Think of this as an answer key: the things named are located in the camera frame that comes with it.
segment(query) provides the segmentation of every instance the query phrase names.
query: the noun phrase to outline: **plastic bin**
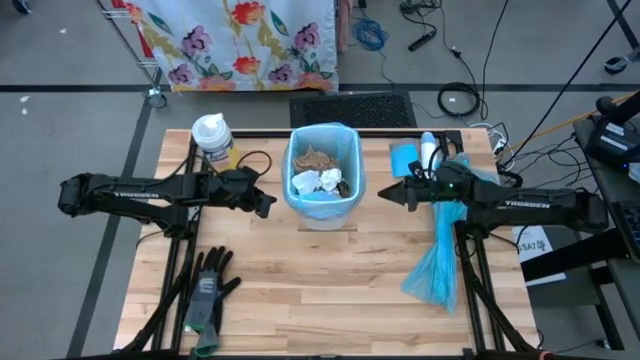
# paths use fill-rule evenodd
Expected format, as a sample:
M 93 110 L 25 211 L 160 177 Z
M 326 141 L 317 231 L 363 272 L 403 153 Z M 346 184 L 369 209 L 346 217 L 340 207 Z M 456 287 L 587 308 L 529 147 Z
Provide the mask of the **plastic bin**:
M 307 153 L 309 146 L 336 158 L 342 177 L 349 184 L 351 196 L 332 201 L 313 201 L 299 196 L 291 179 L 294 160 Z M 344 226 L 349 213 L 365 192 L 364 161 L 358 132 L 342 124 L 320 124 L 298 128 L 291 133 L 282 164 L 284 199 L 312 230 L 337 230 Z

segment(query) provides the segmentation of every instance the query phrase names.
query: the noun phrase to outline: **blue cloth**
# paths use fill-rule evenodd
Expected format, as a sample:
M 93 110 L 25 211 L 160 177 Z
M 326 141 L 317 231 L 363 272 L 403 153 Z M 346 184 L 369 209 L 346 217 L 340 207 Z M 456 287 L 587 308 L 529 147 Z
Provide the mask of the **blue cloth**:
M 391 145 L 391 176 L 410 176 L 409 164 L 419 160 L 418 149 L 414 144 Z

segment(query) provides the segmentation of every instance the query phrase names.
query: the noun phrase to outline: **black glove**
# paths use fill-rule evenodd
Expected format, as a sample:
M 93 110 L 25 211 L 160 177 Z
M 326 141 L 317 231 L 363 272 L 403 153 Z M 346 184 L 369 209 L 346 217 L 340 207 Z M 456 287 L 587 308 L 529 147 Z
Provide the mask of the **black glove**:
M 185 317 L 185 325 L 190 326 L 200 339 L 195 348 L 197 356 L 209 356 L 218 347 L 218 333 L 222 324 L 222 301 L 242 281 L 239 277 L 223 284 L 222 276 L 233 252 L 226 254 L 224 246 L 212 248 L 207 254 L 198 254 L 191 279 L 191 300 Z

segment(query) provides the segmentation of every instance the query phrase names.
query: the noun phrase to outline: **floral fabric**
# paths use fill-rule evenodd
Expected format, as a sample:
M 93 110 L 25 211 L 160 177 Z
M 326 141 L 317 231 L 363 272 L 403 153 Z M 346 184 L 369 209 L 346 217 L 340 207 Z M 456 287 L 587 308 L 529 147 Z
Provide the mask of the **floral fabric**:
M 338 90 L 333 0 L 128 0 L 173 91 Z

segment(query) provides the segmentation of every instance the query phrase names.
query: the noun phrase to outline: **butcher block tabletop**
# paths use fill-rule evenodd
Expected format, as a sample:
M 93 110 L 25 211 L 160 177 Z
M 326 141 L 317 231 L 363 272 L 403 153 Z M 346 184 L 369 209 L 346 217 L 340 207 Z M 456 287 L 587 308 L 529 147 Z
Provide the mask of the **butcher block tabletop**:
M 495 172 L 484 129 L 452 130 L 462 133 L 473 167 Z M 166 132 L 156 178 L 180 165 L 189 141 L 188 130 Z M 389 161 L 389 144 L 394 141 L 362 139 L 367 192 L 343 229 L 319 232 L 305 229 L 283 200 L 280 167 L 288 139 L 236 139 L 241 155 L 251 150 L 271 155 L 273 167 L 257 186 L 278 202 L 268 219 L 226 208 L 202 211 L 196 254 L 224 245 L 234 252 L 226 281 L 242 278 L 224 302 L 216 354 L 457 355 L 462 348 L 475 348 L 459 263 L 452 314 L 401 290 L 407 274 L 433 246 L 434 224 L 427 204 L 410 213 L 377 196 L 396 182 Z M 254 155 L 243 164 L 262 171 L 267 160 Z M 157 230 L 144 226 L 140 236 Z M 511 228 L 495 233 L 513 240 Z M 159 234 L 138 247 L 114 348 L 133 340 L 156 309 L 169 246 L 170 240 Z M 498 305 L 535 346 L 536 325 L 515 247 L 494 238 L 486 239 L 485 247 Z M 185 249 L 183 244 L 180 261 Z M 485 341 L 492 348 L 488 313 L 479 299 L 478 303 Z M 163 348 L 169 347 L 174 319 L 175 304 L 167 316 Z M 181 353 L 188 354 L 197 340 L 194 332 L 184 332 Z

